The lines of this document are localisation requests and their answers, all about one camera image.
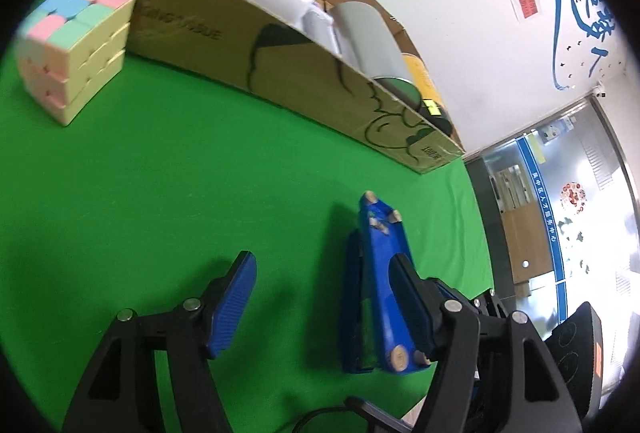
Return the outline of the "blue stapler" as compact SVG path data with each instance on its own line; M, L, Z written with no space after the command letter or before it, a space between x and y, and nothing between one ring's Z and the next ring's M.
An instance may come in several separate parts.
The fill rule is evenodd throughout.
M411 255L401 214L368 190L359 200L344 264L338 337L346 373L408 375L431 366L414 346L390 287L388 268L396 254Z

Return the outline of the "white spray bottle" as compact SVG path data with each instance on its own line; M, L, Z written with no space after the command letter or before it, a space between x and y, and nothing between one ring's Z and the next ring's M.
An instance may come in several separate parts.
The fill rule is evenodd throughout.
M340 37L334 19L321 7L312 4L302 18L303 32L331 54L343 56Z

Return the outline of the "glass door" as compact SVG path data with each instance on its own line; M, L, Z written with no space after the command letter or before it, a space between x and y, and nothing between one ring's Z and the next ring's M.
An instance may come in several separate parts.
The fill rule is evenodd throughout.
M590 303L602 323L603 392L612 393L639 338L639 205L603 109L578 101L465 166L504 306L548 338Z

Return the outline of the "green round table mat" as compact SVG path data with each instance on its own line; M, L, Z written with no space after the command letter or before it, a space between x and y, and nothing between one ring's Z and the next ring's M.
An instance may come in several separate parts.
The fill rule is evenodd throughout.
M214 378L238 432L287 432L349 395L403 415L429 371L345 375L337 349L358 201L404 216L416 265L466 295L489 288L462 162L419 175L334 130L134 55L69 126L1 63L1 347L60 427L115 314L165 312L240 251L257 283Z

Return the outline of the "yellow tape roll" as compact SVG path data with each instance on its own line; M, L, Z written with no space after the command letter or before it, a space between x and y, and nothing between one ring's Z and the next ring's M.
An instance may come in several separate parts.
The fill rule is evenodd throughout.
M454 124L449 118L442 96L439 95L431 80L424 62L418 56L408 54L408 52L404 52L402 58L404 58L411 74L413 84L420 92L422 98L421 113L434 127L437 127L445 135L451 136L454 133Z

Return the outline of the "silver tape roll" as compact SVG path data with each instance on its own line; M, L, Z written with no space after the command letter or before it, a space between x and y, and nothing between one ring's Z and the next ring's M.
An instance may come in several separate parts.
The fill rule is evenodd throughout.
M382 15L361 2L338 4L329 15L343 60L418 111L421 94Z

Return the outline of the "pastel rubiks cube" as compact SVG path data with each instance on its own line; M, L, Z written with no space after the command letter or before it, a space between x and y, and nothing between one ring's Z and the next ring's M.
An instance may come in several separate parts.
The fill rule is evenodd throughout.
M63 126L122 70L136 0L45 0L17 30L26 92Z

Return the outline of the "brown cardboard box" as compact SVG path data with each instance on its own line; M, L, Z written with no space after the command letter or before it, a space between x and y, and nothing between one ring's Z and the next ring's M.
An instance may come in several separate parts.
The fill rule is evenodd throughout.
M463 152L456 134L249 0L136 0L128 48L269 100L418 173Z

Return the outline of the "red wall notice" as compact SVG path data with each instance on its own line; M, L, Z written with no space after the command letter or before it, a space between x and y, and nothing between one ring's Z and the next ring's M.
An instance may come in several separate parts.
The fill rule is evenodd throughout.
M514 14L518 20L523 21L536 15L538 6L536 0L510 0Z

